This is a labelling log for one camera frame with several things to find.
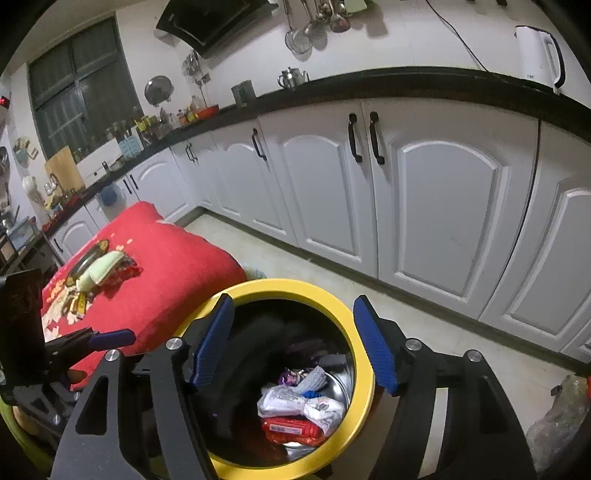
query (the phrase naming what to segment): plastic bag on floor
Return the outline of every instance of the plastic bag on floor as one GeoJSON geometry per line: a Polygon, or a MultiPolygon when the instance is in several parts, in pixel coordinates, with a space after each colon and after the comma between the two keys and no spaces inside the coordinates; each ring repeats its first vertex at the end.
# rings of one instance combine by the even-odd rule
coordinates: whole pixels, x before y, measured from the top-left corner
{"type": "Polygon", "coordinates": [[[527,431],[535,470],[544,472],[568,446],[589,412],[587,379],[567,375],[552,408],[527,431]]]}

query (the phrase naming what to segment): tiled floor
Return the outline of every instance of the tiled floor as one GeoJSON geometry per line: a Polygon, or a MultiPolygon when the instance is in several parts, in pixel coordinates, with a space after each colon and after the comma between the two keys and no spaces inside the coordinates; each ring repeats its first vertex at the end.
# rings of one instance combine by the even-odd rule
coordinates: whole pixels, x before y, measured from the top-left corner
{"type": "MultiPolygon", "coordinates": [[[[306,255],[296,255],[277,244],[264,241],[214,216],[205,214],[186,227],[223,248],[243,266],[258,268],[267,277],[294,278],[315,284],[352,307],[360,294],[370,299],[381,317],[396,320],[407,336],[423,340],[434,351],[463,355],[468,349],[481,351],[495,371],[526,432],[552,405],[550,389],[559,384],[568,370],[501,345],[432,314],[395,299],[382,291],[369,288],[349,277],[324,268],[306,255]]],[[[367,478],[387,434],[397,401],[384,398],[376,414],[351,447],[333,467],[335,480],[367,478]]],[[[441,430],[444,416],[434,416],[432,432],[441,430]]],[[[436,464],[438,449],[424,462],[436,464]]]]}

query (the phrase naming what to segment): kitchen cabinet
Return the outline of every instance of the kitchen cabinet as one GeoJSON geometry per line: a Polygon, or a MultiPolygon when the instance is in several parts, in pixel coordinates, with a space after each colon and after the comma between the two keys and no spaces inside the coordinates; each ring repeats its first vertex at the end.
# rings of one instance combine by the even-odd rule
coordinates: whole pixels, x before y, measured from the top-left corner
{"type": "Polygon", "coordinates": [[[530,191],[537,121],[437,99],[363,100],[379,279],[472,318],[493,294],[530,191]]]}
{"type": "Polygon", "coordinates": [[[64,262],[67,262],[99,231],[85,207],[72,215],[51,237],[52,246],[64,262]]]}
{"type": "Polygon", "coordinates": [[[169,148],[135,167],[128,177],[138,198],[153,203],[167,222],[176,222],[197,206],[169,148]]]}
{"type": "Polygon", "coordinates": [[[481,321],[546,348],[591,360],[591,145],[552,125],[525,221],[481,321]]]}
{"type": "Polygon", "coordinates": [[[376,276],[374,193],[359,101],[274,112],[259,122],[298,246],[376,276]]]}
{"type": "Polygon", "coordinates": [[[138,196],[132,190],[132,183],[131,180],[127,178],[127,175],[113,182],[111,186],[117,195],[117,200],[113,205],[105,205],[100,199],[100,195],[96,195],[86,204],[88,213],[90,213],[90,216],[99,229],[115,220],[127,207],[130,207],[139,201],[138,196]]]}
{"type": "Polygon", "coordinates": [[[216,144],[211,133],[176,144],[171,150],[195,204],[217,210],[211,179],[207,174],[208,164],[216,154],[216,144]]]}
{"type": "Polygon", "coordinates": [[[215,164],[246,225],[292,245],[296,237],[257,120],[213,132],[215,164]]]}

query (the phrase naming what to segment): cloth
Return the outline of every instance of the cloth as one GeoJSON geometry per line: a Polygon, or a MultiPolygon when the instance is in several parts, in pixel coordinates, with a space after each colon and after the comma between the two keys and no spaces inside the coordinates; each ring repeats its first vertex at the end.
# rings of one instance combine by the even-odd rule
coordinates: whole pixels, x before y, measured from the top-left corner
{"type": "MultiPolygon", "coordinates": [[[[162,222],[154,205],[138,202],[106,225],[61,267],[43,289],[44,314],[56,298],[56,286],[92,245],[109,241],[109,250],[123,248],[143,272],[98,294],[84,318],[72,325],[59,317],[44,325],[46,339],[90,326],[100,332],[122,328],[134,331],[136,342],[123,347],[125,355],[155,349],[172,336],[185,318],[215,293],[246,281],[240,265],[224,250],[184,229],[162,222]]],[[[92,374],[102,352],[74,366],[92,374]]],[[[87,380],[76,386],[84,386],[87,380]]]]}

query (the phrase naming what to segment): red bowl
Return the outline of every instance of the red bowl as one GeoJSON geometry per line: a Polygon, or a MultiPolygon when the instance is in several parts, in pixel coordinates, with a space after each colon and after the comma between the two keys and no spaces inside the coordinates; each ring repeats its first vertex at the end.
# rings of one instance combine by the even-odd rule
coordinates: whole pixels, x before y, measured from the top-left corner
{"type": "Polygon", "coordinates": [[[211,107],[208,108],[204,108],[203,110],[199,110],[197,112],[197,116],[199,117],[200,120],[203,120],[205,118],[209,118],[211,116],[217,115],[220,111],[220,106],[219,105],[213,105],[211,107]]]}

